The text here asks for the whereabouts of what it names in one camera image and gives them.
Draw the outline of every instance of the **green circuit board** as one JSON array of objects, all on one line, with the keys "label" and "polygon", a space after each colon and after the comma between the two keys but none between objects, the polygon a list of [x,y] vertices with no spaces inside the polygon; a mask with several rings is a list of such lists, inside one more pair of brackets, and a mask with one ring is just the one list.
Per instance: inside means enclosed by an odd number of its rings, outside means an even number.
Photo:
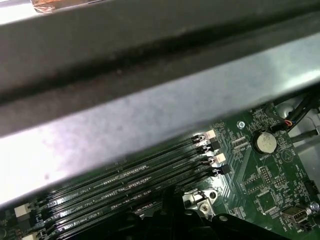
[{"label": "green circuit board", "polygon": [[[271,154],[263,155],[253,148],[256,133],[266,132],[279,123],[265,113],[265,107],[213,122],[207,127],[128,156],[112,166],[77,177],[63,188],[30,199],[32,210],[39,214],[50,209],[56,218],[53,222],[59,228],[74,224],[75,228],[66,228],[61,234],[53,232],[50,238],[64,239],[73,231],[80,232],[86,228],[86,225],[77,226],[80,221],[93,224],[91,218],[96,215],[107,219],[118,212],[130,210],[141,215],[146,209],[160,208],[161,195],[158,191],[171,185],[181,185],[186,191],[194,188],[215,189],[218,192],[213,205],[215,214],[236,216],[291,240],[320,240],[320,228],[314,222],[313,215],[307,217],[312,229],[305,231],[281,214],[289,207],[308,206],[312,201],[319,203],[317,194],[310,194],[310,189],[306,188],[309,177],[288,133],[273,133],[277,147]],[[277,114],[274,106],[269,108],[274,115]],[[210,130],[215,133],[212,140],[218,141],[220,148],[214,154],[207,152],[206,156],[198,150],[202,144],[212,144],[210,140],[195,143],[193,137]],[[208,177],[212,168],[202,161],[218,154],[224,154],[225,160],[213,166],[228,164],[231,172]],[[141,198],[138,203],[131,201],[142,195],[150,195],[150,199],[142,201]],[[118,209],[122,204],[126,204],[127,208]],[[34,228],[25,227],[18,221],[13,207],[0,211],[0,227],[6,229],[4,240],[22,239],[34,231]],[[46,225],[39,226],[37,231],[42,231]]]},{"label": "green circuit board", "polygon": [[[312,219],[312,230],[305,232],[281,216],[286,207],[319,199],[306,190],[304,181],[309,178],[286,131],[274,134],[278,145],[274,153],[261,155],[252,148],[257,131],[277,124],[263,110],[249,110],[210,126],[225,155],[223,164],[229,164],[232,172],[210,177],[197,187],[219,192],[216,214],[231,214],[292,240],[320,240],[319,226]],[[245,123],[243,129],[237,127],[239,121]]]}]

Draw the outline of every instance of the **ram slot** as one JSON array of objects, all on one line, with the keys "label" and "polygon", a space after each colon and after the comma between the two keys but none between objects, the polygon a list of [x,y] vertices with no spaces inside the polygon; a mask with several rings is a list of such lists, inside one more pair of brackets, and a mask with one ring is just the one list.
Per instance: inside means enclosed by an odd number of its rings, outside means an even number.
[{"label": "ram slot", "polygon": [[118,164],[114,167],[111,167],[110,169],[107,169],[105,172],[102,172],[96,176],[93,176],[93,177],[90,177],[88,179],[85,179],[81,182],[78,182],[76,184],[73,184],[71,186],[67,186],[67,187],[64,187],[62,189],[59,189],[53,193],[51,193],[49,195],[50,198],[57,198],[61,195],[64,195],[64,194],[67,194],[73,190],[76,190],[78,188],[81,188],[87,184],[90,184],[92,182],[95,182],[95,181],[98,181],[99,179],[101,178],[105,178],[105,177],[108,177],[109,175],[112,175],[112,174],[116,174],[118,171],[119,171],[119,168],[123,169],[123,170],[126,170],[130,167],[134,167],[135,165],[138,165],[139,163],[141,162],[145,162],[145,161],[148,161],[148,160],[152,160],[156,157],[159,157],[161,155],[167,155],[167,154],[170,154],[171,152],[174,152],[176,150],[179,150],[179,149],[183,149],[183,148],[187,148],[187,147],[190,147],[193,145],[193,140],[191,138],[187,138],[185,140],[182,140],[176,144],[173,144],[171,145],[170,147],[167,147],[167,148],[163,148],[161,150],[158,150],[156,152],[153,152],[151,154],[148,154],[146,156],[143,156],[143,157],[138,157],[136,159],[131,159],[129,160],[128,162],[125,162],[124,164],[121,164],[121,166],[119,166]]},{"label": "ram slot", "polygon": [[[186,153],[185,149],[180,149],[180,151],[178,152],[173,152],[176,156],[180,156],[180,155],[183,155]],[[170,154],[165,154],[165,155],[162,155],[162,156],[159,156],[159,157],[156,157],[154,158],[152,161],[154,161],[155,163],[157,163],[158,161],[162,160],[163,158],[166,158],[166,157],[175,157],[175,156],[171,156],[173,153],[170,153]],[[52,208],[52,207],[55,207],[55,206],[58,206],[60,204],[63,204],[65,202],[68,202],[72,199],[75,199],[75,198],[78,198],[80,196],[83,196],[83,195],[86,195],[88,194],[89,192],[93,192],[95,191],[96,189],[101,189],[101,188],[109,188],[109,189],[112,189],[112,188],[116,188],[119,186],[119,183],[121,184],[121,182],[119,181],[120,180],[120,177],[119,176],[122,176],[121,174],[116,174],[116,175],[113,175],[113,176],[110,176],[110,177],[107,177],[107,178],[104,178],[102,180],[99,180],[99,181],[96,181],[96,182],[93,182],[91,184],[88,184],[86,186],[83,186],[81,188],[78,188],[74,191],[71,191],[69,192],[68,194],[64,194],[62,196],[59,196],[58,198],[55,198],[55,199],[51,199],[48,204],[46,205],[47,208]]]},{"label": "ram slot", "polygon": [[96,211],[90,212],[89,214],[83,215],[77,219],[74,219],[72,221],[66,222],[62,225],[57,225],[56,226],[56,230],[50,234],[50,237],[53,237],[55,235],[58,235],[61,233],[61,235],[58,237],[58,239],[65,239],[67,237],[70,237],[80,231],[82,231],[83,229],[86,229],[92,225],[95,225],[103,220],[106,220],[107,218],[115,215],[115,214],[119,214],[119,213],[123,213],[125,211],[128,211],[128,209],[132,209],[135,208],[136,206],[139,206],[142,204],[142,201],[140,201],[141,199],[143,200],[143,202],[148,202],[151,199],[154,198],[158,198],[163,189],[165,189],[168,186],[186,181],[186,179],[190,179],[193,176],[199,175],[202,172],[205,172],[208,170],[209,167],[207,166],[199,166],[196,169],[192,169],[192,170],[188,170],[184,173],[181,173],[175,177],[172,177],[171,179],[167,180],[167,181],[163,181],[163,179],[161,180],[161,183],[151,187],[148,190],[144,190],[136,195],[134,195],[134,197],[131,198],[126,198],[125,200],[119,202],[119,203],[114,203],[112,205],[108,205],[105,206],[101,209],[98,209]]},{"label": "ram slot", "polygon": [[197,151],[195,149],[192,149],[192,150],[189,150],[188,152],[184,152],[183,154],[180,154],[177,157],[170,158],[168,161],[165,161],[164,164],[162,164],[161,161],[157,159],[157,161],[152,161],[138,168],[134,168],[129,171],[120,173],[118,175],[105,178],[98,182],[94,182],[85,187],[72,191],[68,195],[64,195],[63,197],[60,197],[58,199],[51,200],[47,204],[47,208],[51,208],[53,212],[60,211],[64,207],[67,207],[77,202],[88,199],[101,192],[106,192],[108,190],[111,190],[117,187],[123,187],[124,182],[132,181],[133,179],[139,176],[150,173],[154,171],[153,170],[154,168],[159,169],[157,167],[158,165],[166,166],[180,159],[194,157],[196,155],[197,155]]},{"label": "ram slot", "polygon": [[159,164],[157,171],[153,171],[149,175],[144,174],[143,177],[135,179],[134,181],[130,181],[126,184],[126,186],[121,186],[121,188],[95,195],[94,197],[88,198],[82,202],[65,207],[61,211],[55,212],[51,217],[46,219],[44,223],[47,224],[52,221],[56,221],[79,211],[83,212],[89,207],[90,209],[93,209],[94,207],[98,208],[101,205],[107,204],[108,201],[110,201],[109,199],[112,199],[112,197],[115,197],[118,194],[126,193],[128,190],[139,187],[142,184],[150,182],[151,180],[159,178],[163,175],[167,175],[168,173],[177,171],[180,168],[185,168],[187,166],[193,167],[192,165],[198,164],[195,162],[195,160],[193,160],[193,157],[195,157],[195,155],[190,154],[188,158],[177,157],[173,159],[174,161],[172,159],[165,161],[162,164]]},{"label": "ram slot", "polygon": [[[170,181],[170,178],[172,178],[172,177],[174,177],[174,176],[176,176],[176,175],[179,175],[180,173],[183,173],[183,172],[185,172],[185,171],[188,171],[188,170],[194,168],[193,164],[194,164],[194,163],[192,163],[192,165],[187,165],[187,166],[185,166],[185,167],[179,168],[178,171],[174,171],[174,172],[169,173],[169,174],[166,174],[166,175],[164,175],[164,176],[159,176],[159,177],[151,180],[150,182],[148,182],[147,185],[148,185],[148,187],[149,187],[149,186],[152,186],[152,185],[157,185],[157,184],[159,184],[159,183],[161,183],[161,182],[163,182],[163,181],[165,181],[165,180]],[[96,208],[99,208],[99,207],[101,207],[101,206],[105,206],[106,204],[111,204],[111,203],[114,203],[114,202],[116,202],[116,201],[119,201],[119,200],[125,198],[127,195],[132,195],[132,194],[135,194],[135,193],[137,193],[137,192],[143,191],[145,188],[146,188],[145,185],[140,185],[140,186],[136,186],[135,188],[130,189],[130,190],[126,191],[126,192],[121,192],[119,195],[116,195],[116,196],[114,196],[114,197],[112,197],[112,198],[110,198],[110,199],[106,199],[106,200],[98,203],[97,205],[89,206],[89,207],[87,207],[87,208],[84,209],[84,210],[80,210],[80,211],[78,211],[78,212],[76,212],[76,213],[74,213],[74,214],[71,214],[71,215],[69,215],[69,216],[67,216],[67,217],[59,220],[56,224],[63,224],[63,223],[65,223],[65,222],[70,221],[70,220],[72,220],[72,219],[74,219],[74,218],[77,218],[77,217],[79,217],[79,216],[81,216],[81,215],[83,215],[83,214],[85,214],[85,213],[87,213],[87,212],[89,212],[89,211],[93,211],[93,210],[96,209]]]}]

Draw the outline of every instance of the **white connector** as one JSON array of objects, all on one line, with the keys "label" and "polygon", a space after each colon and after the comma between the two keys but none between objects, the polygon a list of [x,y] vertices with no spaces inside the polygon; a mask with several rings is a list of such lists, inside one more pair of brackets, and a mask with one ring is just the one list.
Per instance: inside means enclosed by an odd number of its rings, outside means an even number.
[{"label": "white connector", "polygon": [[15,213],[15,216],[18,218],[18,217],[21,217],[25,214],[28,214],[31,212],[31,209],[30,209],[30,204],[29,203],[26,203],[26,204],[23,204],[21,206],[18,206],[14,209],[14,213]]},{"label": "white connector", "polygon": [[37,238],[37,233],[31,233],[28,236],[25,236],[22,238],[22,240],[38,240],[39,238]]},{"label": "white connector", "polygon": [[216,137],[216,133],[214,130],[206,131],[204,134],[205,139],[210,140]]}]

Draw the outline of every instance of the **dimm slot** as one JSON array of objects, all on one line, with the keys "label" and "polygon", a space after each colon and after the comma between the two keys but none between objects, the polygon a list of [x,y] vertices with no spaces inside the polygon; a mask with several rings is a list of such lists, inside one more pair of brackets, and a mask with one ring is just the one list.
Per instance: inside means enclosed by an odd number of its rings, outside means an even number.
[{"label": "dimm slot", "polygon": [[[129,182],[127,184],[127,186],[129,185],[134,185],[135,183],[137,183],[138,181],[141,181],[143,179],[146,179],[146,178],[150,178],[150,179],[155,179],[155,178],[158,178],[162,175],[165,175],[165,174],[168,174],[172,171],[176,171],[179,169],[179,167],[186,167],[188,165],[192,165],[192,164],[195,164],[195,161],[192,161],[191,160],[192,158],[176,158],[175,160],[178,160],[178,161],[175,161],[175,162],[172,162],[172,161],[167,161],[167,162],[164,162],[163,164],[160,164],[160,167],[157,168],[159,169],[158,171],[156,172],[152,172],[150,175],[144,175],[144,177],[140,178],[140,179],[136,179],[135,181],[132,181],[132,182]],[[71,205],[69,207],[65,207],[63,210],[59,211],[59,212],[56,212],[52,217],[49,217],[48,219],[46,219],[44,221],[45,224],[47,223],[50,223],[52,221],[56,221],[58,219],[61,219],[61,218],[64,218],[64,217],[67,217],[71,214],[74,214],[80,210],[84,210],[85,208],[88,208],[88,207],[99,207],[100,206],[100,202],[103,201],[103,204],[106,204],[108,203],[107,202],[107,198],[111,198],[111,197],[114,197],[115,195],[119,194],[119,193],[122,193],[124,192],[123,190],[124,187],[120,188],[121,191],[119,191],[119,189],[116,189],[116,190],[110,190],[108,192],[104,192],[104,193],[101,193],[99,195],[96,195],[94,197],[91,197],[89,199],[86,199],[80,203],[77,203],[77,204],[74,204],[74,205]]]},{"label": "dimm slot", "polygon": [[[176,176],[176,175],[179,175],[179,174],[183,174],[183,172],[186,172],[186,171],[187,171],[187,173],[189,173],[189,172],[192,173],[193,171],[196,170],[196,169],[193,169],[193,168],[194,168],[194,166],[186,166],[186,167],[180,168],[178,172],[175,171],[175,172],[172,172],[172,173],[170,173],[170,174],[166,174],[166,175],[164,175],[164,176],[155,178],[155,179],[153,179],[152,181],[148,182],[147,185],[148,185],[148,187],[152,187],[152,185],[157,185],[157,184],[159,184],[159,183],[161,183],[161,182],[163,182],[163,181],[165,181],[165,180],[167,180],[166,182],[168,182],[168,181],[170,181],[170,178],[172,178],[172,177],[174,177],[174,176]],[[110,199],[104,200],[103,202],[100,202],[100,203],[98,203],[97,205],[88,206],[88,207],[87,207],[86,209],[84,209],[84,210],[80,210],[80,211],[78,211],[78,212],[76,212],[76,213],[74,213],[74,214],[72,214],[72,215],[69,215],[69,216],[66,217],[66,218],[63,218],[63,219],[59,220],[59,221],[56,223],[56,225],[57,225],[57,224],[64,224],[65,222],[70,221],[70,220],[72,220],[72,219],[74,219],[74,218],[77,218],[77,217],[79,217],[79,216],[81,216],[81,215],[83,215],[83,214],[85,214],[85,213],[87,213],[87,212],[89,212],[89,211],[93,211],[93,210],[96,209],[97,207],[101,207],[101,206],[104,206],[104,205],[106,205],[106,204],[109,204],[109,203],[112,203],[112,202],[116,202],[116,201],[118,201],[119,199],[123,199],[123,198],[125,198],[127,195],[133,195],[133,194],[135,194],[135,193],[137,193],[137,192],[143,191],[144,189],[146,189],[146,187],[147,187],[147,186],[145,186],[145,185],[140,185],[140,186],[138,186],[138,187],[136,187],[136,188],[134,188],[134,189],[128,190],[127,192],[123,192],[123,193],[121,193],[121,194],[119,194],[119,195],[116,195],[116,196],[110,198]]]},{"label": "dimm slot", "polygon": [[182,177],[186,178],[186,177],[192,176],[194,174],[195,174],[195,170],[193,169],[193,170],[189,170],[187,172],[184,172],[184,173],[176,176],[174,179],[169,179],[169,180],[164,181],[164,182],[161,179],[161,183],[157,184],[154,187],[152,187],[152,189],[148,189],[148,190],[145,189],[143,191],[135,193],[135,194],[133,194],[132,197],[124,198],[124,200],[122,200],[121,202],[109,204],[109,205],[104,206],[104,207],[102,207],[100,209],[97,209],[97,210],[91,211],[91,212],[89,212],[89,213],[87,213],[85,215],[82,215],[81,217],[78,217],[78,218],[76,218],[76,219],[74,219],[72,221],[57,222],[55,224],[56,231],[54,231],[55,232],[54,234],[58,234],[59,232],[67,231],[70,228],[74,228],[74,227],[76,227],[78,225],[85,224],[86,222],[91,221],[93,219],[100,218],[102,215],[106,215],[109,212],[114,211],[114,210],[116,210],[118,208],[122,208],[124,206],[127,206],[126,208],[128,208],[128,205],[131,202],[136,202],[137,200],[139,200],[141,198],[149,196],[151,193],[154,195],[155,191],[157,192],[157,191],[159,191],[159,190],[161,190],[163,188],[166,188],[167,186],[172,185],[177,180],[180,180]]},{"label": "dimm slot", "polygon": [[[195,149],[193,149],[193,150],[185,152],[177,157],[171,158],[168,161],[165,161],[163,164],[160,163],[159,161],[153,162],[153,164],[150,163],[147,167],[148,169],[146,169],[145,171],[142,170],[141,172],[136,171],[135,174],[133,174],[132,176],[130,176],[126,173],[121,173],[119,175],[125,174],[124,175],[124,176],[126,176],[125,181],[132,181],[133,179],[136,178],[136,175],[142,176],[143,174],[152,172],[154,165],[155,166],[158,166],[158,165],[165,166],[167,164],[178,161],[179,159],[190,158],[190,157],[196,156],[196,155],[197,155],[197,151]],[[67,206],[70,206],[74,203],[83,201],[84,199],[90,198],[91,196],[94,196],[100,192],[108,191],[110,189],[120,187],[121,185],[123,185],[123,182],[125,182],[125,181],[124,181],[124,178],[117,178],[116,175],[113,176],[113,178],[111,178],[111,177],[105,178],[105,179],[100,180],[98,182],[87,185],[86,187],[82,187],[80,189],[77,189],[76,191],[69,193],[65,197],[61,197],[59,199],[52,200],[47,205],[49,208],[51,208],[51,211],[53,211],[53,212],[60,211]]]},{"label": "dimm slot", "polygon": [[[195,179],[196,180],[201,180],[201,179],[205,179],[205,178],[207,178],[208,177],[208,173],[207,173],[207,170],[208,170],[208,168],[209,167],[201,167],[199,170],[198,170],[198,172],[197,173],[195,173],[195,174],[193,174],[193,175],[190,175],[190,176],[185,176],[185,174],[181,174],[181,175],[179,175],[179,177],[177,177],[177,179],[179,179],[179,180],[177,180],[176,181],[176,183],[178,182],[178,185],[183,185],[184,183],[190,183],[190,181],[194,181]],[[128,210],[128,206],[122,206],[120,209],[118,209],[118,210],[116,210],[116,211],[112,211],[112,212],[110,212],[110,213],[108,213],[108,214],[106,214],[106,215],[104,215],[104,216],[100,216],[99,218],[97,218],[97,219],[94,219],[93,221],[91,221],[91,222],[88,222],[88,223],[85,223],[85,224],[83,224],[83,225],[81,225],[81,226],[79,226],[79,227],[76,227],[76,228],[74,228],[74,229],[72,229],[72,230],[70,230],[70,231],[67,231],[67,232],[65,232],[65,233],[62,233],[59,237],[58,237],[58,239],[66,239],[66,238],[68,238],[68,237],[71,237],[71,236],[74,236],[74,235],[76,235],[77,233],[79,233],[79,232],[81,232],[81,231],[83,231],[84,229],[87,229],[87,228],[89,228],[90,226],[92,226],[92,225],[95,225],[95,224],[97,224],[97,223],[99,223],[99,222],[101,222],[101,221],[103,221],[103,220],[106,220],[106,219],[108,219],[108,218],[110,218],[110,217],[112,217],[112,216],[114,216],[114,215],[116,215],[116,214],[119,214],[119,213],[121,213],[120,211],[127,211]]]},{"label": "dimm slot", "polygon": [[147,156],[143,156],[143,157],[139,157],[137,159],[132,159],[130,160],[129,162],[126,162],[124,164],[117,164],[115,165],[114,167],[110,168],[110,169],[107,169],[106,172],[103,172],[103,173],[100,173],[96,176],[93,176],[93,177],[90,177],[86,180],[83,180],[81,182],[78,182],[76,184],[73,184],[71,186],[67,186],[67,187],[64,187],[60,190],[57,190],[56,192],[50,194],[49,196],[52,197],[52,198],[56,198],[56,197],[59,197],[63,194],[67,194],[68,192],[70,191],[73,191],[75,189],[78,189],[86,184],[90,184],[91,182],[94,182],[94,181],[97,181],[101,178],[104,178],[104,177],[107,177],[109,175],[112,175],[112,174],[116,174],[118,171],[119,171],[119,167],[121,166],[121,168],[124,168],[124,169],[127,169],[129,167],[131,167],[132,165],[135,165],[135,164],[139,164],[140,162],[144,162],[144,161],[147,161],[147,160],[151,160],[152,158],[155,158],[155,157],[158,157],[158,156],[161,156],[161,155],[164,155],[164,154],[169,154],[170,152],[172,151],[175,151],[177,149],[180,149],[180,148],[186,148],[186,147],[190,147],[191,145],[193,144],[193,141],[191,138],[187,138],[183,141],[180,141],[174,145],[172,145],[171,147],[169,148],[163,148],[159,151],[156,151],[156,152],[153,152]]}]

